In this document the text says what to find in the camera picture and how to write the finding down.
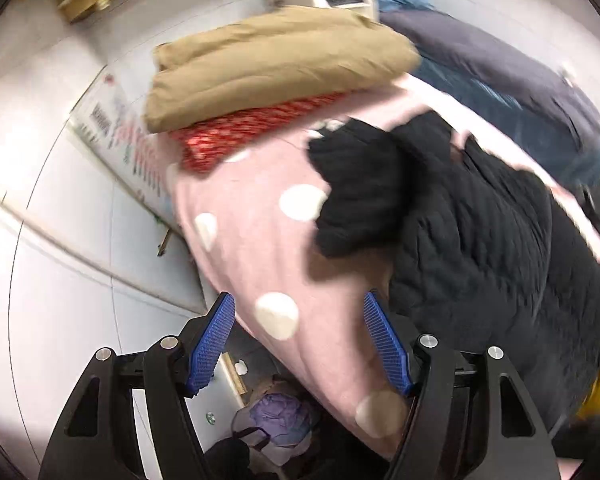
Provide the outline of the black quilted puffer jacket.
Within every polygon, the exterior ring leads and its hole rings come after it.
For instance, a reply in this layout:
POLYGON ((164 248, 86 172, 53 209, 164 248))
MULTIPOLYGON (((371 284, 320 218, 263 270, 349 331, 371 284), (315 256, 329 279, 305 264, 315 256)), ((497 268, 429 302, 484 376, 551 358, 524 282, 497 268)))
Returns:
POLYGON ((600 264, 535 174, 451 138, 434 112, 322 130, 308 148, 330 189, 317 247, 391 248, 391 311, 455 349, 502 348, 557 429, 600 372, 600 264))

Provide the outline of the lavender cloth in bag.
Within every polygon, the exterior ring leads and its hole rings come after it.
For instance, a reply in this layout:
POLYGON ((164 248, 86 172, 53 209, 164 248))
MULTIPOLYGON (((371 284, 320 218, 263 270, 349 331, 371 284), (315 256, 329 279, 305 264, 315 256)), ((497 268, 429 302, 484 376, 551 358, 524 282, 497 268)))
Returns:
POLYGON ((236 413, 232 436, 281 467, 309 449, 314 422, 308 402, 289 393, 265 393, 236 413))

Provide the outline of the pink polka dot bedsheet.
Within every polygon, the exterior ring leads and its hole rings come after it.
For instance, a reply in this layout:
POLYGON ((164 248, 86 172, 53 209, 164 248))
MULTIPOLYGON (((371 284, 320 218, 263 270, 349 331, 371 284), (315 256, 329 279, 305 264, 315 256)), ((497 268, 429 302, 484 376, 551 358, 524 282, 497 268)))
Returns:
POLYGON ((223 160, 208 176, 172 178, 178 222, 201 272, 236 301, 238 322, 276 356, 338 422, 381 456, 396 452, 408 412, 391 387, 363 321, 365 293, 388 300, 393 251, 337 258, 317 247, 329 186, 308 148, 351 119, 390 131, 434 112, 453 148, 474 139, 486 153, 535 174, 600 264, 600 236, 577 201, 528 154, 450 96, 414 77, 348 96, 223 160))

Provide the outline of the red patterned garment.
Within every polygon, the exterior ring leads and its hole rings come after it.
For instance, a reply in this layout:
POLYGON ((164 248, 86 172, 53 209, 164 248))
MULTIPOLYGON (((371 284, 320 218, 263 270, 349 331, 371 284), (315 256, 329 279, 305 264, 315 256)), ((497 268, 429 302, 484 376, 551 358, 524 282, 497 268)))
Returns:
POLYGON ((195 174, 208 174, 223 159, 237 154, 260 136, 287 127, 297 119, 332 105, 348 92, 240 110, 169 132, 181 148, 181 166, 195 174))

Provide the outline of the teal blue duvet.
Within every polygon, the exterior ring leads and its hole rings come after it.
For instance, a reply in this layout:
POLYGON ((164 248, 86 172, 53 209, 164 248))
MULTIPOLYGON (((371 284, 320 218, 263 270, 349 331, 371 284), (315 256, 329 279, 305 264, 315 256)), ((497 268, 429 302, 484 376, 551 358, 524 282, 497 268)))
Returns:
MULTIPOLYGON (((379 14, 434 10, 476 26, 581 89, 600 112, 600 14, 592 0, 377 0, 379 14)), ((415 76, 509 136, 565 188, 600 182, 600 148, 578 148, 567 129, 507 94, 422 54, 415 76)))

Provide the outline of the tan folded coat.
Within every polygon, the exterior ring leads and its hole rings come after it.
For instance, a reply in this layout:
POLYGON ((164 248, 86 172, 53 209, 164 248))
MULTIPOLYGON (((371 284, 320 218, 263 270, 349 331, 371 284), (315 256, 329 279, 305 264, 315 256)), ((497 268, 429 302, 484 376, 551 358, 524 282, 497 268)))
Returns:
POLYGON ((286 6, 160 44, 149 131, 388 84, 420 56, 411 40, 350 10, 286 6))

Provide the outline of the grey purple blanket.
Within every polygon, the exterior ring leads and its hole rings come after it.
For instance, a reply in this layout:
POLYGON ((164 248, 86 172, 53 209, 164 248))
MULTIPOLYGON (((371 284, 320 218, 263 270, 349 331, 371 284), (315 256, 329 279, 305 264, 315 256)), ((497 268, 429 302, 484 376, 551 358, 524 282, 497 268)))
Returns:
POLYGON ((382 12, 380 21, 424 55, 507 94, 561 125, 578 148, 600 148, 600 112, 579 88, 501 39, 434 10, 382 12))

